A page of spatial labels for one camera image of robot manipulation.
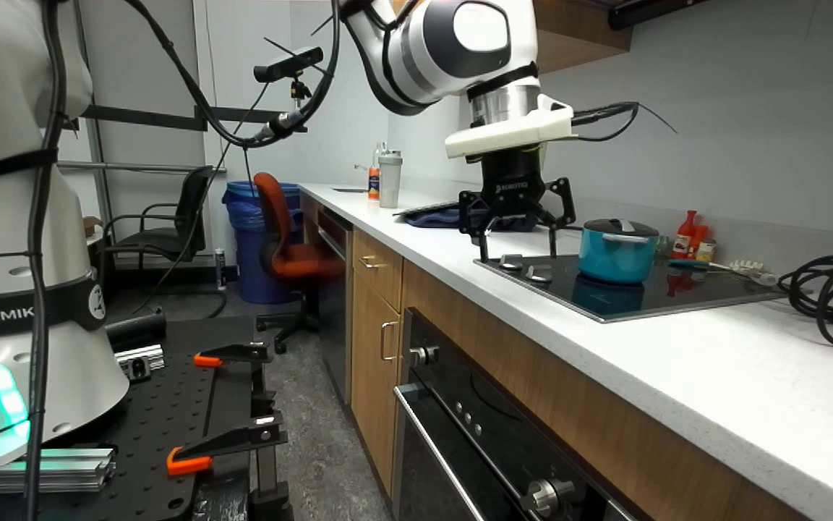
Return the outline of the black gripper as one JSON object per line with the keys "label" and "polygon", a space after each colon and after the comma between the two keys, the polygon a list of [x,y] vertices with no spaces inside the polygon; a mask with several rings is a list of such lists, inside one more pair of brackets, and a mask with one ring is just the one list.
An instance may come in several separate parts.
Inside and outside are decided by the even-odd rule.
{"label": "black gripper", "polygon": [[551,182],[539,181],[539,156],[535,149],[511,149],[483,156],[483,192],[458,195],[458,231],[480,250],[480,262],[487,262],[486,230],[490,224],[508,224],[511,230],[545,230],[548,259],[558,254],[558,231],[576,224],[576,204],[567,176]]}

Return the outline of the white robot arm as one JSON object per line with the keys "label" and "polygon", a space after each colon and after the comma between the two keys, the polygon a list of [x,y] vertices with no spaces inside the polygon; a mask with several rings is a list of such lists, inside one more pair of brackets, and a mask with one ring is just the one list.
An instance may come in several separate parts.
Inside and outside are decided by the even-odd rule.
{"label": "white robot arm", "polygon": [[[56,171],[61,127],[93,104],[67,0],[0,0],[0,467],[111,411],[129,380],[104,334],[81,204]],[[445,95],[511,107],[445,140],[450,156],[542,146],[571,110],[539,94],[532,0],[328,0],[372,95],[411,116]]]}

